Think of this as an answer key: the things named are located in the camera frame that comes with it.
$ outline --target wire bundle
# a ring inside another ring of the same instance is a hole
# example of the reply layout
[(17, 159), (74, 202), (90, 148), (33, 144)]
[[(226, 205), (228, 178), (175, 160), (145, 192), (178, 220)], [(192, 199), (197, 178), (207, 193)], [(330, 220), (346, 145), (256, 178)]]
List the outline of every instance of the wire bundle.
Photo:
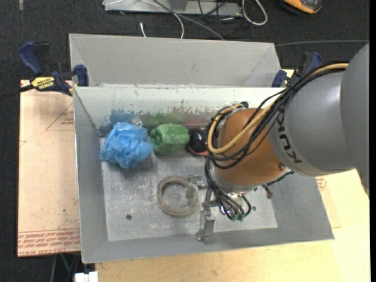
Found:
[[(239, 164), (247, 155), (253, 153), (264, 140), (264, 138), (269, 133), (271, 127), (275, 124), (278, 114), (283, 112), (286, 104), (291, 100), (291, 98), (306, 84), (310, 81), (319, 78), (320, 76), (334, 73), (338, 71), (343, 71), (347, 68), (348, 63), (328, 63), (318, 68), (313, 69), (312, 71), (306, 73), (305, 75), (301, 76), (300, 78), (296, 79), (290, 85), (288, 85), (285, 89), (276, 93), (272, 96), (267, 97), (263, 100), (256, 111), (250, 116), (247, 123), (244, 125), (242, 130), (230, 141), (228, 144), (224, 145), (223, 147), (217, 147), (217, 127), (218, 124), (225, 120), (226, 117), (235, 109), (248, 107), (247, 103), (237, 103), (227, 108), (223, 108), (217, 112), (217, 114), (212, 118), (211, 122), (207, 125), (206, 129), (208, 130), (208, 155), (206, 159), (205, 165), (205, 175), (209, 185), (209, 188), (212, 190), (214, 195), (216, 196), (216, 201), (220, 205), (220, 208), (224, 210), (225, 214), (228, 218), (232, 220), (242, 220), (246, 217), (251, 210), (250, 203), (241, 195), (241, 198), (247, 203), (249, 209), (247, 213), (244, 212), (243, 208), (235, 202), (231, 196), (225, 193), (222, 189), (220, 189), (215, 181), (212, 178), (210, 173), (210, 168), (212, 165), (219, 169), (229, 169), (234, 167), (235, 165)], [(266, 108), (262, 109), (263, 106), (273, 97), (278, 96), (274, 101), (272, 101)], [(254, 128), (253, 132), (251, 133), (247, 143), (243, 145), (239, 150), (236, 152), (225, 155), (234, 145), (242, 138), (251, 128)], [(257, 144), (257, 146), (252, 150), (250, 150), (251, 145), (254, 141), (260, 136), (262, 131), (267, 128), (267, 132), (261, 138), (261, 141)], [(223, 161), (232, 160), (230, 164), (222, 165), (219, 164)]]

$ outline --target yellow cable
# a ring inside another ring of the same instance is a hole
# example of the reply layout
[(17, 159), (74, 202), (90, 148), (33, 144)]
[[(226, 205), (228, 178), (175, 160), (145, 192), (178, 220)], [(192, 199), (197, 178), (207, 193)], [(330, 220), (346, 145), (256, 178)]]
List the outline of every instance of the yellow cable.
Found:
[(212, 124), (212, 126), (210, 127), (210, 130), (209, 130), (209, 134), (207, 135), (207, 145), (208, 145), (208, 148), (209, 150), (212, 152), (212, 153), (224, 153), (226, 152), (227, 150), (229, 150), (231, 147), (233, 147), (241, 137), (243, 137), (255, 124), (257, 124), (259, 121), (262, 120), (263, 117), (265, 117), (265, 115), (267, 114), (267, 112), (271, 109), (271, 107), (274, 105), (274, 102), (272, 102), (271, 104), (269, 104), (264, 110), (262, 110), (258, 115), (256, 115), (256, 117), (250, 122), (248, 123), (248, 125), (239, 133), (237, 134), (234, 139), (232, 139), (230, 142), (228, 142), (228, 144), (226, 144), (225, 146), (221, 147), (221, 148), (214, 148), (213, 145), (212, 145), (212, 137), (213, 137), (213, 133), (214, 133), (214, 130), (217, 126), (217, 122), (218, 120), (220, 119), (221, 115), (223, 114), (226, 114), (228, 112), (225, 112), (226, 110), (224, 110), (223, 112), (221, 112), (219, 115), (217, 115), (215, 118), (214, 118), (214, 122)]
[[(310, 76), (313, 76), (315, 74), (318, 74), (318, 73), (321, 73), (323, 71), (327, 71), (327, 70), (333, 70), (333, 69), (346, 69), (348, 66), (348, 63), (335, 63), (335, 64), (332, 64), (332, 65), (328, 65), (328, 66), (325, 66), (325, 67), (322, 67), (320, 69), (317, 69), (315, 70), (314, 72), (312, 72), (310, 75), (308, 75), (308, 77)], [(212, 140), (213, 140), (213, 133), (214, 133), (214, 130), (218, 124), (218, 120), (221, 118), (222, 115), (224, 114), (227, 114), (229, 112), (231, 112), (233, 109), (237, 108), (238, 106), (240, 106), (241, 104), (237, 103), (236, 105), (233, 105), (225, 110), (223, 110), (222, 112), (220, 112), (215, 118), (214, 118), (214, 121), (213, 121), (213, 124), (211, 125), (210, 129), (209, 129), (209, 133), (207, 135), (207, 145), (208, 145), (208, 148), (209, 150), (212, 152), (212, 153), (224, 153), (226, 151), (228, 151), (229, 149), (231, 149), (238, 141), (241, 137), (243, 137), (254, 125), (256, 125), (259, 121), (262, 120), (263, 117), (265, 117), (265, 115), (267, 114), (267, 112), (271, 109), (271, 107), (274, 105), (274, 102), (273, 101), (271, 104), (269, 104), (261, 113), (259, 113), (250, 123), (248, 123), (248, 125), (239, 132), (239, 134), (237, 134), (230, 142), (228, 142), (228, 144), (226, 144), (225, 146), (223, 147), (220, 147), (220, 148), (214, 148), (213, 145), (212, 145)]]
[(328, 66), (322, 67), (320, 69), (317, 69), (316, 71), (314, 71), (311, 74), (309, 74), (308, 77), (310, 77), (310, 76), (312, 76), (314, 74), (321, 73), (321, 72), (326, 71), (326, 70), (346, 69), (347, 66), (348, 66), (348, 63), (334, 63), (332, 65), (328, 65)]

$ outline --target cardboard box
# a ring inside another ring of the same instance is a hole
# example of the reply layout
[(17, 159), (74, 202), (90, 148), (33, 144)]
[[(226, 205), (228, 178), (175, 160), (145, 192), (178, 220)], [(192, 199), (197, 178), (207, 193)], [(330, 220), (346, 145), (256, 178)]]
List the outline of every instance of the cardboard box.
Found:
[(80, 250), (73, 98), (21, 94), (19, 257)]

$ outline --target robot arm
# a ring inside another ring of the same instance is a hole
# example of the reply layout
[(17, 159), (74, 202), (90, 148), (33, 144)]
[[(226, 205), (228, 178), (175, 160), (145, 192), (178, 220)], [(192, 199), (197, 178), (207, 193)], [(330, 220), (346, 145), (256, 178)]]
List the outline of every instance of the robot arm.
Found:
[[(367, 44), (350, 63), (311, 70), (257, 109), (238, 103), (218, 111), (207, 127), (208, 220), (213, 202), (242, 220), (245, 192), (292, 172), (319, 176), (356, 168), (369, 197), (369, 52)], [(197, 238), (207, 234), (203, 225)]]

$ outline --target gray metal tray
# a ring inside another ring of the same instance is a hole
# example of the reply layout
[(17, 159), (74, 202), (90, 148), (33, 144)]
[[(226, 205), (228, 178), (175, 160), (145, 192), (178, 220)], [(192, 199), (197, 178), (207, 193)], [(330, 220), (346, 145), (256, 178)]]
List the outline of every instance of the gray metal tray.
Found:
[(99, 160), (103, 137), (119, 121), (139, 120), (150, 130), (162, 123), (204, 126), (225, 104), (257, 106), (274, 88), (107, 85), (74, 89), (82, 260), (94, 263), (141, 257), (232, 250), (332, 239), (315, 178), (292, 174), (271, 188), (247, 194), (256, 210), (244, 222), (215, 211), (213, 237), (197, 241), (200, 201), (186, 217), (164, 213), (156, 185), (166, 176), (203, 175), (204, 159), (181, 152), (151, 155), (134, 170)]

